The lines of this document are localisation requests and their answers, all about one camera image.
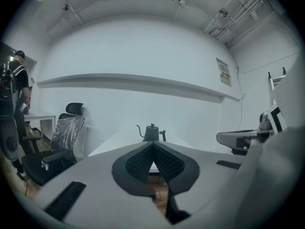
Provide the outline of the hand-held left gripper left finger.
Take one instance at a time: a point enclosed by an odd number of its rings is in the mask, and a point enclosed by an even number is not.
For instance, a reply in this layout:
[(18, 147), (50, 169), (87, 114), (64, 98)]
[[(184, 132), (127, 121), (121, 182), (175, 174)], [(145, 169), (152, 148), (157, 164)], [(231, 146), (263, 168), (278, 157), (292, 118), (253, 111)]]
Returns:
[(78, 229), (165, 229), (171, 226), (150, 197), (133, 196), (112, 177), (121, 156), (143, 146), (137, 143), (88, 157), (45, 184), (34, 199), (42, 210), (71, 183), (86, 185), (63, 222)]

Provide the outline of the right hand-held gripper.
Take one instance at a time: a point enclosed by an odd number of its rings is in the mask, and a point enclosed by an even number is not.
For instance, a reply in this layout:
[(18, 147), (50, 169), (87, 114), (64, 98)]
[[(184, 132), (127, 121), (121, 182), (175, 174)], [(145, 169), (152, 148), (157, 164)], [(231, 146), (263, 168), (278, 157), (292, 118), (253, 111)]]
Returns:
[(256, 130), (221, 132), (216, 135), (219, 144), (229, 147), (234, 155), (246, 155), (249, 148), (260, 143), (262, 139), (277, 135), (286, 129), (286, 123), (277, 104), (272, 105), (259, 118), (258, 132)]

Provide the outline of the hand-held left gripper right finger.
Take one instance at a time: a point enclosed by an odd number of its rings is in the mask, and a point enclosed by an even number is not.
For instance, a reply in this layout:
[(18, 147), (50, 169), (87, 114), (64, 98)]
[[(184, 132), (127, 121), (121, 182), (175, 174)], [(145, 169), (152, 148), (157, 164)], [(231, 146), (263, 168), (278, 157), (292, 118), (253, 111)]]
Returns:
[(226, 186), (244, 159), (154, 142), (153, 160), (168, 185), (166, 218), (176, 224), (192, 216)]

